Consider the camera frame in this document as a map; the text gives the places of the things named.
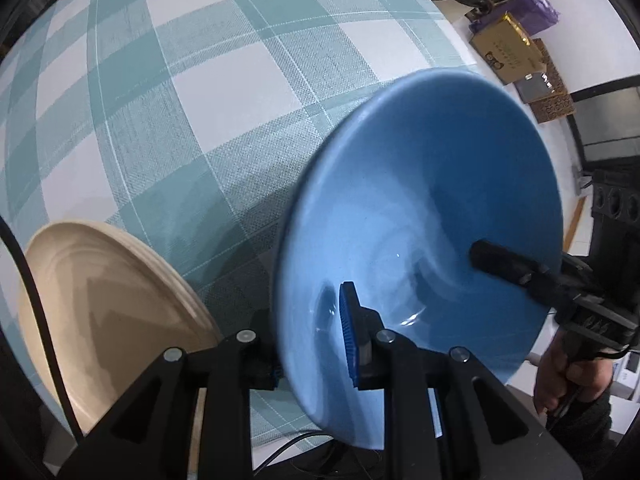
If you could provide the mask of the person's right hand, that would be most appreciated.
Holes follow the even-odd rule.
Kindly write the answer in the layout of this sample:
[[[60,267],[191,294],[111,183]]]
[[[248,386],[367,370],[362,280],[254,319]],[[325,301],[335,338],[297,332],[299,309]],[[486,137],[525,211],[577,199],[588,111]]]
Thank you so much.
[[[559,328],[538,365],[533,396],[538,415],[556,410],[570,385],[579,387],[578,401],[597,400],[613,377],[613,362],[610,360],[568,364],[563,350],[564,336],[564,330]]]

